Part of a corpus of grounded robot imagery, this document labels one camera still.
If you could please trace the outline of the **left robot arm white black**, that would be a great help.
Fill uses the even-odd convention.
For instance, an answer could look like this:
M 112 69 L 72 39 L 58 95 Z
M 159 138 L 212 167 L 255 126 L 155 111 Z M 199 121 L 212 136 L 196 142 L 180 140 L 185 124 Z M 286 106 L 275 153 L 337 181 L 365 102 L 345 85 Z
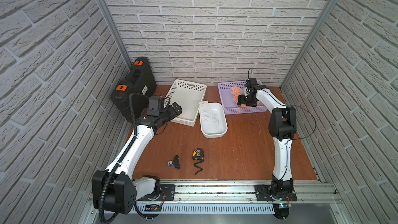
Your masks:
M 163 100 L 158 96 L 150 98 L 147 114 L 134 122 L 133 134 L 116 159 L 105 170 L 96 171 L 92 176 L 93 205 L 103 224 L 111 223 L 118 214 L 128 214 L 136 207 L 136 201 L 143 197 L 165 200 L 158 177 L 131 178 L 155 132 L 182 114 L 182 108 L 176 102 L 164 106 Z

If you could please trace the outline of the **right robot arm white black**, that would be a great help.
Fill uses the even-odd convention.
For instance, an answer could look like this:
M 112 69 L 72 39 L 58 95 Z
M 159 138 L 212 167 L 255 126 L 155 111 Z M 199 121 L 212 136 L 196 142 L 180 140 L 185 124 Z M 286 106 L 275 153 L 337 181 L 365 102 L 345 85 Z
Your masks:
M 274 169 L 269 187 L 275 201 L 293 201 L 294 181 L 291 172 L 291 146 L 296 134 L 296 110 L 274 96 L 263 86 L 245 87 L 238 105 L 256 106 L 261 102 L 271 113 L 268 131 L 274 141 Z

